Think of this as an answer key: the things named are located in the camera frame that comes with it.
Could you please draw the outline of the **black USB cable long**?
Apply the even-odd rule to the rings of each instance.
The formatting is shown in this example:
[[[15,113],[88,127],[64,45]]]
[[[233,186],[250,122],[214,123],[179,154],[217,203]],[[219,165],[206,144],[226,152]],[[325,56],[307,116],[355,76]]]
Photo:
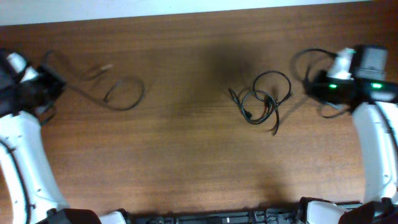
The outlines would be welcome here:
[[[40,63],[54,68],[49,63],[51,57],[72,76],[71,80],[66,81],[66,87],[100,107],[111,111],[128,111],[139,105],[145,96],[143,79],[134,75],[109,76],[109,71],[114,67],[112,63],[94,64],[80,69],[59,50],[47,51]]]

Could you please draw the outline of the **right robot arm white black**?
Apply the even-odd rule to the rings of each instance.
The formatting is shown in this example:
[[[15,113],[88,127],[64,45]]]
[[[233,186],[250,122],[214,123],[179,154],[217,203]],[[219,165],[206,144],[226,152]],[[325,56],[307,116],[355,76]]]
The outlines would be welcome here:
[[[397,223],[397,84],[386,80],[386,48],[355,45],[339,52],[327,71],[302,80],[306,94],[323,105],[346,106],[361,146],[364,200],[339,206],[305,198],[301,223]]]

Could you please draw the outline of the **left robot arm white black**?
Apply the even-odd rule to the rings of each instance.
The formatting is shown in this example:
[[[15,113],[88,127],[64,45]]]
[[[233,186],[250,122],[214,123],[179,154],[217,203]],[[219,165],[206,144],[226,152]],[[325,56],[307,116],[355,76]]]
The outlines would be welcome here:
[[[124,209],[97,215],[71,208],[55,181],[39,116],[53,107],[65,87],[49,66],[34,68],[21,54],[1,49],[1,170],[13,223],[130,223]]]

